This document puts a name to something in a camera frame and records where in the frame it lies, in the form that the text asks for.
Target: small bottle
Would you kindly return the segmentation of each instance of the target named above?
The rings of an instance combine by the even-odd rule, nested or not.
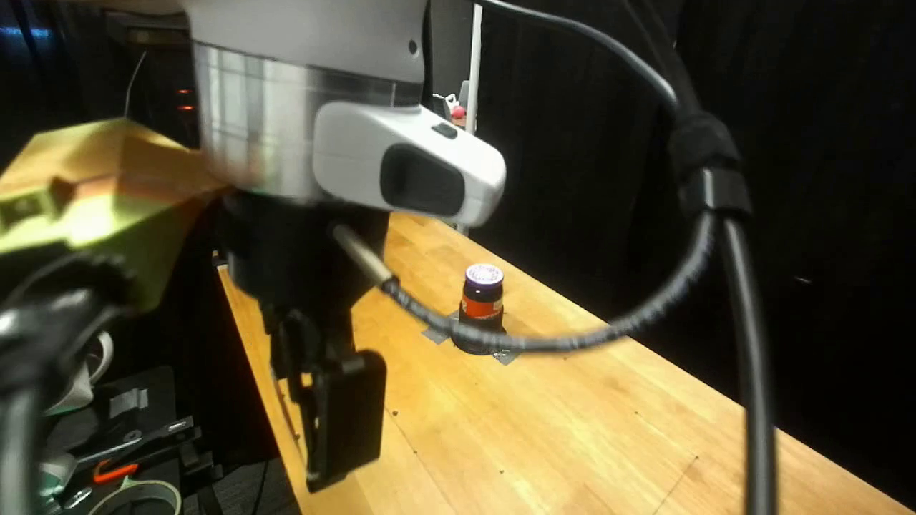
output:
[[[486,332],[503,332],[503,272],[493,265],[473,265],[465,272],[465,295],[457,320],[482,326]],[[490,347],[478,347],[465,337],[453,337],[457,350],[469,356],[493,356]]]

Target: wooden table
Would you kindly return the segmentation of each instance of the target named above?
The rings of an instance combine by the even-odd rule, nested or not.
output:
[[[455,313],[465,267],[475,260],[508,272],[509,332],[602,323],[437,222],[390,224],[387,265],[440,313]],[[742,512],[742,406],[638,342],[503,366],[433,345],[379,292],[352,320],[357,347],[390,366],[380,459],[309,496],[259,303],[220,275],[304,512]],[[781,512],[908,512],[790,436],[780,436],[780,466]]]

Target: wooden tabletop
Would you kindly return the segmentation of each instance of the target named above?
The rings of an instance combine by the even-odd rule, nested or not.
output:
[[[508,272],[509,332],[602,323],[437,222],[390,224],[387,265],[443,315],[455,313],[465,267],[478,260]],[[352,323],[357,347],[390,366],[384,450],[311,496],[259,303],[220,279],[304,512],[742,512],[742,406],[638,342],[502,363],[433,345],[379,292],[352,310]],[[780,436],[780,466],[781,512],[908,512],[790,436]]]

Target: black curtain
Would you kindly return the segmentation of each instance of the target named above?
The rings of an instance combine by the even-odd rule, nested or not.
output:
[[[530,3],[641,54],[615,0]],[[757,204],[780,423],[916,505],[916,6],[908,0],[659,3],[702,104],[729,123]],[[676,265],[688,224],[666,121],[581,37],[486,18],[482,134],[509,192],[478,239],[611,317]],[[718,275],[638,335],[735,396]]]

